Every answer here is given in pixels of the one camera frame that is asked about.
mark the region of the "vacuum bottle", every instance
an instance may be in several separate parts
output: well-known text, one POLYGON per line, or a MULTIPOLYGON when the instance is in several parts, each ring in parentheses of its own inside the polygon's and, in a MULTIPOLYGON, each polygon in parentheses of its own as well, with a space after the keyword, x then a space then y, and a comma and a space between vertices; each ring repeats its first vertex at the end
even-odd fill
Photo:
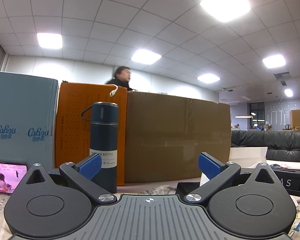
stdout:
POLYGON ((91 179, 111 193, 117 193, 117 138, 119 108, 115 103, 96 102, 81 114, 90 121, 90 155, 102 157, 101 170, 91 179), (92 109, 91 119, 84 113, 92 109))

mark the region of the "orange box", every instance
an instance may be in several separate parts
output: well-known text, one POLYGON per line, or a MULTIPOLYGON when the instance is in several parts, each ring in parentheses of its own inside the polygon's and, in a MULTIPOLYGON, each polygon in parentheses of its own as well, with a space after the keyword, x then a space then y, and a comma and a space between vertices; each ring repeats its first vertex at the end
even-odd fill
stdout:
MULTIPOLYGON (((124 147, 127 113, 127 89, 119 87, 113 97, 113 85, 62 82, 59 90, 56 119, 56 166, 65 162, 78 163, 89 156, 90 122, 81 118, 83 110, 94 102, 111 102, 119 106, 117 185, 124 184, 124 147)), ((88 111, 85 118, 91 117, 88 111)))

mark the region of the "black jacket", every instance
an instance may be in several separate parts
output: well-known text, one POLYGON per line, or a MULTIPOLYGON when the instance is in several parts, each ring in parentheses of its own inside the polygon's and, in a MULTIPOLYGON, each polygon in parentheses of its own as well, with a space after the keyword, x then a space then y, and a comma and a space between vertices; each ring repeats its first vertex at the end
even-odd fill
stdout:
POLYGON ((106 84, 113 84, 113 85, 117 85, 119 87, 124 87, 127 89, 127 91, 132 91, 132 88, 129 87, 129 82, 123 82, 118 78, 114 78, 110 81, 108 81, 106 84))

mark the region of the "smartphone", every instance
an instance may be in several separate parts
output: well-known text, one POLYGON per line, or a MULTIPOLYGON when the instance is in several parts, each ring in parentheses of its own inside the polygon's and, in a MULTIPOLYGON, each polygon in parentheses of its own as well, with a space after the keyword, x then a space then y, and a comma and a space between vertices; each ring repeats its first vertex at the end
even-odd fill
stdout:
POLYGON ((26 172, 25 164, 0 162, 0 193, 12 194, 26 172))

